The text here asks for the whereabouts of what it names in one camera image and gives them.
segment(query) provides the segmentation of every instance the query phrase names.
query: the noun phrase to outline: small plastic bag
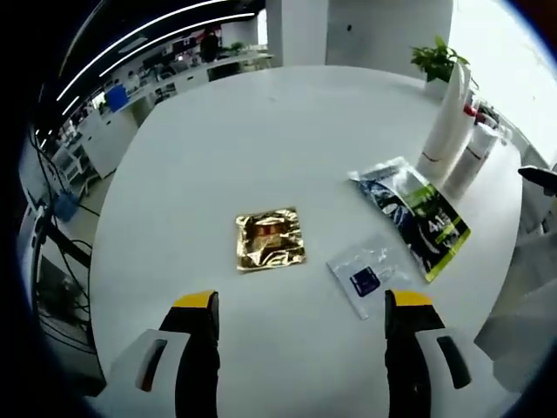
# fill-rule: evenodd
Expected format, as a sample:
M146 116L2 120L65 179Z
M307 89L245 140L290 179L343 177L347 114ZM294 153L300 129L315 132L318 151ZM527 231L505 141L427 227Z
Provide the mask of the small plastic bag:
M403 254L382 235L350 246L327 261L362 320L385 310L385 290L405 289L410 280L399 263Z

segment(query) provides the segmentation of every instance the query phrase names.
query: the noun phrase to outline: potted plant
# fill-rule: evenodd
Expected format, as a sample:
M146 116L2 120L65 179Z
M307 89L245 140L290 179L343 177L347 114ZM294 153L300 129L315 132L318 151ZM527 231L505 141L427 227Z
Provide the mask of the potted plant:
M232 45L230 45L230 51L234 55L238 55L243 49L244 49L244 43L242 42L234 42Z
M454 63L469 65L453 48L446 46L439 35L435 37L435 48L412 48L412 64L426 74L426 94L436 98L445 96L451 79Z

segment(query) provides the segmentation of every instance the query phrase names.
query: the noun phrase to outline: white round table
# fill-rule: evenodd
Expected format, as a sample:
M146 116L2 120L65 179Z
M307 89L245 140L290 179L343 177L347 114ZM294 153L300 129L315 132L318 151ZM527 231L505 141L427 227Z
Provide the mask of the white round table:
M346 173L417 160L440 106L422 86L380 71L289 67L159 104L98 223L91 315L105 373L175 299L216 289L219 416L387 416L383 317L360 320L325 262L375 233L398 236ZM498 145L455 203L472 234L434 283L409 254L402 263L444 322L471 338L513 253L519 164L512 146ZM238 273L236 215L285 206L298 209L307 262Z

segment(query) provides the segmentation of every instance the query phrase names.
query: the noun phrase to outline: gold foil packet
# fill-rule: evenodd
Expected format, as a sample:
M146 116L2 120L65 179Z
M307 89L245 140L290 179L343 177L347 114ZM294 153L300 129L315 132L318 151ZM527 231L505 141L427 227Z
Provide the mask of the gold foil packet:
M244 273L305 261L304 241L296 209L236 217L238 270Z

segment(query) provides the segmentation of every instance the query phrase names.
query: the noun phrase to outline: white cylindrical container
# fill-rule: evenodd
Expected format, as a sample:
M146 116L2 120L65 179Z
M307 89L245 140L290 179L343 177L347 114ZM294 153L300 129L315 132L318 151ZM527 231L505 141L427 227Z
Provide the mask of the white cylindrical container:
M443 185L449 197L458 199L464 194L486 162L498 137L497 132L489 126L477 124L473 128L470 142Z
M456 63L443 104L435 119L416 168L430 180L442 181L462 152L473 118L465 113L472 100L470 70Z

